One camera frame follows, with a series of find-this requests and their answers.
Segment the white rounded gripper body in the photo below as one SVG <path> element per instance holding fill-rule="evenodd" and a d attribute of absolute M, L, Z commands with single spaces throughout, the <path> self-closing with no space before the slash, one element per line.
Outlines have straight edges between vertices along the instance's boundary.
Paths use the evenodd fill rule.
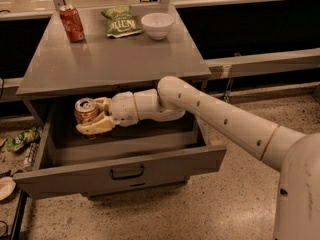
<path fill-rule="evenodd" d="M 145 119 L 156 120 L 159 112 L 159 97 L 155 89 L 118 93 L 109 104 L 109 114 L 122 127 L 135 125 Z"/>

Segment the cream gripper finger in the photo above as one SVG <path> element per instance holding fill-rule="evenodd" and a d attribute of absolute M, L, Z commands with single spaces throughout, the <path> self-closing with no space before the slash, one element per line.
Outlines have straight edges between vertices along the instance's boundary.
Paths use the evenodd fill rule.
<path fill-rule="evenodd" d="M 111 131 L 115 123 L 111 117 L 105 114 L 99 114 L 93 121 L 78 124 L 76 129 L 84 135 L 95 135 Z"/>
<path fill-rule="evenodd" d="M 105 112 L 106 114 L 109 113 L 109 104 L 111 102 L 110 98 L 100 97 L 100 98 L 95 98 L 94 101 L 96 102 L 100 112 Z"/>

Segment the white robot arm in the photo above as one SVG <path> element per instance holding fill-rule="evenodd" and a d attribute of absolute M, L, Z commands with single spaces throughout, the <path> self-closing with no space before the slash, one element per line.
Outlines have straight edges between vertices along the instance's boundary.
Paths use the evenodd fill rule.
<path fill-rule="evenodd" d="M 306 135 L 253 115 L 174 77 L 155 89 L 112 98 L 82 98 L 76 129 L 96 135 L 151 119 L 166 122 L 186 112 L 204 120 L 257 160 L 280 172 L 275 240 L 320 240 L 320 134 Z"/>

